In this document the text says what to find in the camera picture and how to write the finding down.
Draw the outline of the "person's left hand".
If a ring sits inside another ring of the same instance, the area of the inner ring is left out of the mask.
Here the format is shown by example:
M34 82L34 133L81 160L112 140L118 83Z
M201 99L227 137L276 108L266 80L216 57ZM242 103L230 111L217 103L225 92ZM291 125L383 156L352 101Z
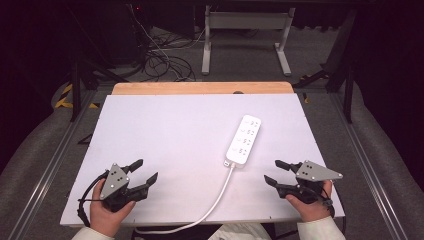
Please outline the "person's left hand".
M101 179L93 189L90 203L90 228L113 238L120 229L122 221L130 214L136 205L135 201L127 203L117 212L111 212L100 201L100 193L105 179Z

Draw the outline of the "aluminium floor rail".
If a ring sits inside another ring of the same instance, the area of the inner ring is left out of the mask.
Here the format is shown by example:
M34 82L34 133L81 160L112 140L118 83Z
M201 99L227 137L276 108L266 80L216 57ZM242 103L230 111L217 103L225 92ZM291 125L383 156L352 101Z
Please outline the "aluminium floor rail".
M364 175L368 187L370 188L371 194L376 202L376 205L383 217L383 220L390 232L393 240L409 240L405 230L400 223L397 214L395 213L393 206L387 196L387 193L382 186L374 168L371 165L368 155L366 154L363 145L354 129L352 123L347 121L347 117L343 112L342 102L339 97L334 94L329 94L330 100L336 109L344 128L347 131L349 139L354 149L355 157L358 165Z
M66 131L64 132L59 144L57 145L53 156L50 158L45 171L41 178L37 181L35 189L33 190L24 210L20 214L13 230L11 231L7 240L23 240L26 235L28 228L30 227L38 209L40 208L53 180L56 176L63 160L64 156L68 151L70 141L75 134L75 131L88 109L91 101L96 95L95 90L88 90L82 97L81 109L73 117L67 125Z

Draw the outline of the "white metal table frame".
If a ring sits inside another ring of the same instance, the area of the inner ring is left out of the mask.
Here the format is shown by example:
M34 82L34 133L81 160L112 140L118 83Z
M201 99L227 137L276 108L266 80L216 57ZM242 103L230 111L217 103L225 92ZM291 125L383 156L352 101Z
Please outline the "white metal table frame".
M274 44L281 69L285 76L291 76L292 72L285 55L285 45L295 16L295 8L290 8L284 13L251 13L251 12L216 12L211 6L205 7L204 47L201 73L210 73L211 62L211 29L258 29L258 30L281 30L281 40Z

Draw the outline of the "person's right hand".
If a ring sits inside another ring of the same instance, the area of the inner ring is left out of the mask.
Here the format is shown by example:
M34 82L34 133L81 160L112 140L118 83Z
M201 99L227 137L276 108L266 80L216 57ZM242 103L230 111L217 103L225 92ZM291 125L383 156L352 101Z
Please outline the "person's right hand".
M293 195L287 195L286 200L298 211L303 222L312 222L331 215L327 206L321 202L305 204Z

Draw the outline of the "person's light clothing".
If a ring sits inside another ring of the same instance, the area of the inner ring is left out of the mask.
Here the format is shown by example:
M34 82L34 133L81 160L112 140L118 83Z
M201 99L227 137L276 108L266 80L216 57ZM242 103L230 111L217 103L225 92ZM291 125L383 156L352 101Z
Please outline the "person's light clothing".
M208 240L271 240L259 223L223 224Z

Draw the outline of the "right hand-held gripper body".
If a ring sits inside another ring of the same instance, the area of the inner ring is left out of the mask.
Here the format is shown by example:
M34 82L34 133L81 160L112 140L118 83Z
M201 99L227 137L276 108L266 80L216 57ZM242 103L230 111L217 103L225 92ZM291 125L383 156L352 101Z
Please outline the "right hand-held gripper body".
M291 164L291 170L295 174L296 185L277 184L277 193L281 198L293 195L305 204L321 201L323 204L331 204L329 194L324 190L325 180L338 180L343 174L328 169L317 163L305 160L303 163Z

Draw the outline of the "black metal stand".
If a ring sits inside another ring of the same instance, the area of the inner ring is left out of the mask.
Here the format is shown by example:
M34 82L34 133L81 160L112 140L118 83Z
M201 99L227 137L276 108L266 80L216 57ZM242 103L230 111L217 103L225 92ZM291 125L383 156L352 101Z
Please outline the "black metal stand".
M293 85L294 88L300 89L325 77L328 77L325 89L330 93L335 93L344 85L343 114L348 123L352 123L351 106L354 79L353 68L346 60L346 49L354 26L356 13L356 10L350 10L348 12L326 62L321 65L322 69L311 76L302 76L300 81Z
M81 84L84 84L88 90L96 90L98 82L93 72L101 73L107 80L112 80L117 83L124 83L125 79L117 74L107 70L101 65L86 58L77 58L72 61L71 65L71 81L72 84L72 117L71 122L74 122L82 111L81 101Z

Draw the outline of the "black equipment box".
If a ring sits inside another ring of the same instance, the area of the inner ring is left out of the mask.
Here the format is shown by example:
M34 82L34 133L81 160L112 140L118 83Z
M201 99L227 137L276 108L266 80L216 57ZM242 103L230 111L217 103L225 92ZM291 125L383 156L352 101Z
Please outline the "black equipment box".
M133 65L145 62L146 48L143 35L126 4L109 6L108 48L112 61L117 65Z

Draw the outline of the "white power strip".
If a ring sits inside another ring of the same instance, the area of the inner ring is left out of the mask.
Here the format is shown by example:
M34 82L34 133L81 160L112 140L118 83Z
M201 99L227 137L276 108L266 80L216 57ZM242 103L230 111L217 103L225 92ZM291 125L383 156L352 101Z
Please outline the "white power strip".
M243 168L261 127L261 120L244 115L226 152L224 165Z

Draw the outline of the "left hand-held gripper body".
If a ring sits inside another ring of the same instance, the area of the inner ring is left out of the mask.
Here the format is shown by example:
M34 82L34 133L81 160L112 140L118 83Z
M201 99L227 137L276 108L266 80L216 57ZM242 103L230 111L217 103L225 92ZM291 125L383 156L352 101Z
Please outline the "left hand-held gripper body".
M111 166L106 181L100 193L100 200L105 208L117 212L131 201L141 201L147 198L148 189L142 189L141 185L129 188L130 178L116 163Z

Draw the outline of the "yellow black hazard tape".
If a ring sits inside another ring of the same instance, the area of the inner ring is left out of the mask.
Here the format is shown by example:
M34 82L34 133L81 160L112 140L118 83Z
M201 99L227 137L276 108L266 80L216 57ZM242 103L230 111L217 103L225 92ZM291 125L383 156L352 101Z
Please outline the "yellow black hazard tape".
M61 95L59 97L59 100L56 102L56 104L54 106L55 108L61 108L61 107L64 107L64 108L73 108L73 103L68 102L66 100L67 97L68 97L68 95L70 94L70 92L72 90L72 87L73 87L72 83L68 83L66 85L66 87L63 89L63 91L62 91L62 93L61 93ZM100 106L101 106L100 103L94 103L93 102L93 103L90 103L89 108L90 109L98 109L98 108L100 108Z

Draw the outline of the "white table board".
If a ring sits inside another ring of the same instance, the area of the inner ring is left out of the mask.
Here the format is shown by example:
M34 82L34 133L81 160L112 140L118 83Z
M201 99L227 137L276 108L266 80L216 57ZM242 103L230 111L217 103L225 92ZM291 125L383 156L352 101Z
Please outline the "white table board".
M224 165L244 115L261 120L243 168ZM112 164L142 159L130 174L133 186L158 173L146 199L125 219L127 226L282 222L297 211L264 179L292 185L295 176L276 167L324 162L295 94L110 95L61 217L79 227L78 201Z

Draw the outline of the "wooden table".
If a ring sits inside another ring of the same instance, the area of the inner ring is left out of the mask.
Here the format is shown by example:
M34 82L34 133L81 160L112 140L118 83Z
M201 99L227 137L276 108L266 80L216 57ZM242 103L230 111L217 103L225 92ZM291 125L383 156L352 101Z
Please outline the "wooden table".
M113 95L178 94L286 94L293 93L288 82L135 82L118 83Z

